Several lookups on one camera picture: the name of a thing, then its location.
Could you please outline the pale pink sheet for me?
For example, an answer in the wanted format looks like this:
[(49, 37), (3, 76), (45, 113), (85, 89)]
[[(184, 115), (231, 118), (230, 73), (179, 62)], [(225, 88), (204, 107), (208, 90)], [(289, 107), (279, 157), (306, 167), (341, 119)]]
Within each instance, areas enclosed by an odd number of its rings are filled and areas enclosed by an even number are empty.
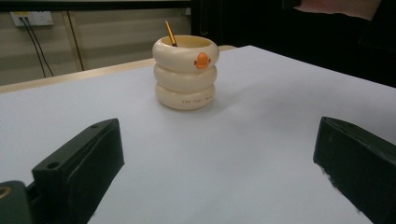
[(344, 14), (370, 21), (382, 0), (301, 0), (296, 9), (310, 13)]

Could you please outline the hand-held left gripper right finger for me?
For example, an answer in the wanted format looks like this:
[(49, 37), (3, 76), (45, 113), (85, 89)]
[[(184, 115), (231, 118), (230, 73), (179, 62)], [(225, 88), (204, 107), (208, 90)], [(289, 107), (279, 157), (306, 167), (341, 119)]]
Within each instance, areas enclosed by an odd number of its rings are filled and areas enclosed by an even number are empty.
[(313, 161), (373, 224), (396, 224), (396, 146), (352, 123), (324, 117)]

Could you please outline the white table mat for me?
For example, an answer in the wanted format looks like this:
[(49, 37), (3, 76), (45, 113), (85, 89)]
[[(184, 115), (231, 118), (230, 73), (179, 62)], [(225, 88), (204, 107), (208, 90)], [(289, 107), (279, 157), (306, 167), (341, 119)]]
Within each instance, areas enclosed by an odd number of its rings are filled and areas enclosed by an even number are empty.
[(0, 181), (118, 119), (125, 163), (90, 224), (371, 224), (313, 161), (322, 117), (396, 143), (396, 89), (254, 47), (218, 61), (207, 107), (176, 111), (151, 67), (0, 93)]

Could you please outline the white wall socket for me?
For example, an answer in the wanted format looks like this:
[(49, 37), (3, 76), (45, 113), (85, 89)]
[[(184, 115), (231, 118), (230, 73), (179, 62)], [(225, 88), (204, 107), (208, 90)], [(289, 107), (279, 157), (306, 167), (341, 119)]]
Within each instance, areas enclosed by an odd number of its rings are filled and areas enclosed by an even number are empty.
[(24, 25), (50, 26), (54, 24), (49, 11), (16, 11), (11, 12), (10, 16), (17, 27)]

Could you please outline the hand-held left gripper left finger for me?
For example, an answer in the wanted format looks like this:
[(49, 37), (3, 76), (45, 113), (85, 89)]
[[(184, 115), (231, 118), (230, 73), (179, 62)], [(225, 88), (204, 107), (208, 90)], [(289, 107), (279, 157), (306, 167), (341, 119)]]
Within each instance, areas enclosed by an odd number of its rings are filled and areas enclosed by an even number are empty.
[(87, 224), (124, 165), (120, 123), (86, 128), (33, 168), (45, 224)]

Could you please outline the thin black gold brush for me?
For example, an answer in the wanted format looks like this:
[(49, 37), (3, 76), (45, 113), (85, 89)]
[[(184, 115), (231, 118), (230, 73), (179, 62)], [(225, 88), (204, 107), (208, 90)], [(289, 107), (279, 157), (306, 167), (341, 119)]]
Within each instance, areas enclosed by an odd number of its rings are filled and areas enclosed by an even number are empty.
[(175, 36), (173, 34), (173, 31), (172, 31), (172, 28), (170, 26), (170, 23), (167, 20), (165, 20), (165, 26), (166, 26), (166, 29), (167, 29), (167, 32), (168, 32), (168, 36), (169, 36), (171, 45), (173, 47), (177, 47), (177, 42), (176, 42)]

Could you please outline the black curtain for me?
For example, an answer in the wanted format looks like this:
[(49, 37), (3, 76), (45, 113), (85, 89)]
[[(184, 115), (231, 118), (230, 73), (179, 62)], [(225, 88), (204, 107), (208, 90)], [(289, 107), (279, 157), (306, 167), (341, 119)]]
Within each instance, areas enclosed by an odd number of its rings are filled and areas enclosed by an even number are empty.
[(282, 0), (191, 0), (191, 31), (396, 88), (396, 0), (382, 0), (370, 21)]

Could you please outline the cream ringed brush holder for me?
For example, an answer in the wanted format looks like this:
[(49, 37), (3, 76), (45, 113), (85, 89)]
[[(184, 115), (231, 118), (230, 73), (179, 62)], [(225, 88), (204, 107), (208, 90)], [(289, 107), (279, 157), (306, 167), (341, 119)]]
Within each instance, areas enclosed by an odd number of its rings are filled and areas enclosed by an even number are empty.
[(177, 35), (177, 46), (169, 37), (155, 42), (152, 55), (158, 101), (177, 110), (195, 110), (215, 97), (219, 47), (194, 35)]

